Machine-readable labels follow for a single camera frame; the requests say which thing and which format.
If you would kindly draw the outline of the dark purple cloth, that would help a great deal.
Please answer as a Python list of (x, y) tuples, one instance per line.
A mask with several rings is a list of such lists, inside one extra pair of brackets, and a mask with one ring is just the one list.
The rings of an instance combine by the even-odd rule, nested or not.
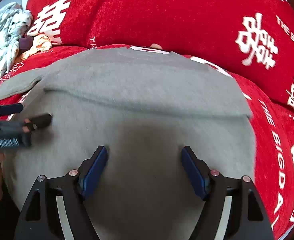
[(30, 48), (33, 45), (33, 36), (26, 36), (26, 37), (20, 37), (18, 42), (19, 42), (19, 52), (23, 53), (25, 51), (30, 50)]

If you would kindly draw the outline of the orange cloth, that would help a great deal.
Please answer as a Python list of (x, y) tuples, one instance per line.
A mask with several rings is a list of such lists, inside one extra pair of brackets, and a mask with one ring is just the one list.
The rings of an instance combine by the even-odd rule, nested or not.
[(43, 34), (37, 35), (33, 39), (32, 46), (28, 50), (24, 51), (21, 55), (19, 55), (14, 62), (18, 63), (24, 61), (30, 56), (35, 55), (36, 53), (48, 51), (50, 48), (52, 48), (52, 43), (49, 37)]

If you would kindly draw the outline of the white green patterned cloth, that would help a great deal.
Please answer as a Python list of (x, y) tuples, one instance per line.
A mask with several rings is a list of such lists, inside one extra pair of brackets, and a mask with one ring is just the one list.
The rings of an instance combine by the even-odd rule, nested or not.
[(19, 38), (28, 31), (32, 21), (32, 13), (22, 10), (16, 2), (0, 9), (0, 79), (11, 70), (19, 53)]

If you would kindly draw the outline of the red wedding pillow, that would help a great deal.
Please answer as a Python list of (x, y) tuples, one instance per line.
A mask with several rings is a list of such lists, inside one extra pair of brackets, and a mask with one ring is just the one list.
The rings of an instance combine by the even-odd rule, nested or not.
[(208, 60), (294, 110), (294, 10), (287, 0), (28, 0), (28, 34), (54, 44), (149, 47)]

